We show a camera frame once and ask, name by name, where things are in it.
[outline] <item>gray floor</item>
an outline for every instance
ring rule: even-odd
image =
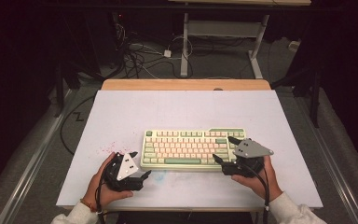
[[[254,43],[253,40],[246,39],[239,43],[230,39],[225,42],[235,46],[217,44],[219,42],[215,41],[212,52],[208,42],[196,40],[193,43],[194,50],[190,56],[193,70],[191,78],[254,78],[246,56],[247,49],[250,49]],[[158,52],[165,50],[162,46],[153,43],[144,44],[152,49],[143,50]],[[263,77],[270,83],[285,76],[295,56],[287,49],[288,44],[288,40],[282,39],[273,44],[264,42],[261,46],[257,60]],[[145,53],[142,55],[148,61],[159,57]],[[180,54],[175,53],[172,57],[180,57]],[[156,62],[144,63],[143,66],[147,71],[140,72],[139,78],[174,78],[173,66],[175,74],[179,76],[180,61],[166,61],[171,62],[172,65],[160,63],[147,68]],[[109,70],[108,66],[103,68],[106,74]],[[115,78],[124,76],[125,74],[121,73]],[[81,104],[83,100],[93,96],[101,87],[101,84],[88,79],[87,76],[80,75],[80,78],[81,88],[78,91],[68,91],[64,110],[66,113]],[[327,223],[358,223],[358,154],[324,91],[321,90],[318,129],[313,128],[307,116],[310,99],[294,97],[290,87],[281,87],[277,89],[277,93],[324,203],[324,208],[316,210],[315,213]],[[27,168],[29,169],[30,161],[35,160],[38,149],[41,146],[46,149],[45,153],[38,157],[40,167],[34,167],[35,178],[26,185],[29,188],[20,194],[22,197],[13,199],[19,210],[9,210],[12,213],[7,216],[7,223],[49,223],[58,214],[69,213],[55,206],[73,157],[63,146],[60,129],[51,130],[59,119],[63,119],[63,116],[54,118],[56,109],[54,101],[52,97],[49,111],[23,140],[0,176],[1,216],[21,176]],[[92,100],[79,105],[75,110],[80,112],[79,119],[77,115],[69,114],[68,120],[62,126],[62,139],[72,151],[76,151],[91,107]],[[269,223],[275,223],[271,216],[269,216]]]

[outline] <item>keyboard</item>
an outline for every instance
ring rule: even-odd
[[[210,130],[147,130],[141,151],[145,170],[221,171],[213,154],[223,161],[236,159],[228,137],[246,137],[242,128]]]

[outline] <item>power cord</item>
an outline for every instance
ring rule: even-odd
[[[68,113],[68,115],[66,115],[66,117],[63,119],[61,128],[60,128],[60,138],[62,141],[63,146],[65,147],[66,151],[68,151],[72,156],[75,155],[75,152],[72,151],[65,143],[65,140],[63,139],[63,134],[62,134],[62,130],[63,130],[63,126],[65,125],[66,121],[68,120],[68,118],[75,112],[75,110],[77,110],[81,105],[83,105],[84,103],[86,103],[88,100],[90,99],[94,99],[96,96],[96,94],[94,94],[93,96],[86,98],[85,100],[83,100],[79,105],[77,105],[74,109],[71,110],[71,112]]]

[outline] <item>human hand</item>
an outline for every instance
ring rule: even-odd
[[[95,174],[91,181],[89,182],[89,187],[87,188],[86,194],[83,197],[83,201],[85,203],[91,204],[92,208],[97,208],[97,203],[95,201],[95,190],[98,188],[100,184],[101,175],[103,173],[103,169],[105,168],[106,164],[110,162],[116,156],[115,153],[112,153],[101,165],[100,169],[98,170],[97,174]],[[129,190],[124,190],[121,192],[113,191],[109,189],[105,184],[101,185],[101,197],[100,197],[100,204],[101,207],[104,207],[110,204],[113,201],[125,199],[132,197],[133,193]]]
[[[268,187],[269,187],[269,201],[273,201],[278,196],[282,194],[281,189],[279,188],[277,177],[275,175],[275,170],[272,167],[271,158],[270,156],[264,157],[264,170],[260,171],[259,175],[261,178],[266,182],[266,173],[268,178]],[[260,182],[260,180],[257,177],[244,177],[242,175],[232,175],[231,179],[237,181],[238,183],[252,189],[252,191],[260,196],[261,198],[266,198],[266,191],[264,189],[263,184]]]

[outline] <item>white table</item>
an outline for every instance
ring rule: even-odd
[[[271,158],[281,188],[295,203],[323,207],[275,91],[99,91],[57,205],[74,206],[113,151],[140,152],[147,129],[215,127],[242,127],[248,137],[274,150]],[[221,172],[171,171],[153,171],[134,197],[107,207],[222,212],[262,208],[262,199]]]
[[[173,2],[183,2],[185,4],[236,4],[236,5],[267,5],[272,7],[290,6],[301,7],[309,6],[310,0],[170,0]],[[255,45],[248,51],[250,64],[253,68],[255,78],[263,78],[260,66],[257,62],[257,52],[263,40],[267,28],[269,15],[264,15],[261,22],[241,22],[241,21],[192,21],[188,19],[188,13],[184,17],[183,49],[181,61],[181,77],[187,77],[188,66],[188,36],[207,35],[207,36],[232,36],[232,37],[255,37]]]

